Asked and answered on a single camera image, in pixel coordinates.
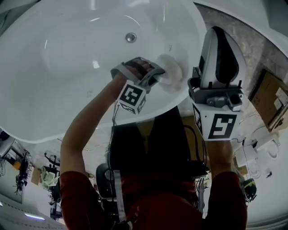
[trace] floor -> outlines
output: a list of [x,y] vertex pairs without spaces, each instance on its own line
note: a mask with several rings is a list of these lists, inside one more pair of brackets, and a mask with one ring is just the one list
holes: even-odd
[[[288,59],[270,41],[246,24],[214,9],[200,5],[197,7],[204,18],[207,29],[212,26],[222,27],[237,41],[246,59],[247,76],[244,85],[246,95],[243,106],[244,117],[235,138],[242,140],[244,137],[247,137],[247,139],[249,139],[253,132],[263,127],[264,124],[254,107],[248,101],[247,96],[252,91],[262,68],[268,69],[287,83]],[[182,116],[193,114],[192,103],[189,98],[186,98],[178,107]],[[110,129],[97,129],[93,134],[83,151],[87,172],[95,175],[96,167],[105,162],[109,138]],[[238,143],[232,142],[232,144],[234,150],[239,148]],[[45,152],[47,152],[47,155],[55,154],[58,157],[60,156],[61,139],[36,145],[26,143],[23,143],[23,145],[31,152],[33,161],[37,167],[47,165],[48,161],[44,158]],[[264,202],[264,200],[258,200],[259,201],[255,201],[256,204]],[[270,217],[267,213],[261,213],[261,210],[258,210],[259,206],[256,206],[256,204],[248,209],[250,223],[263,221]],[[281,209],[281,213],[285,213],[285,208]]]

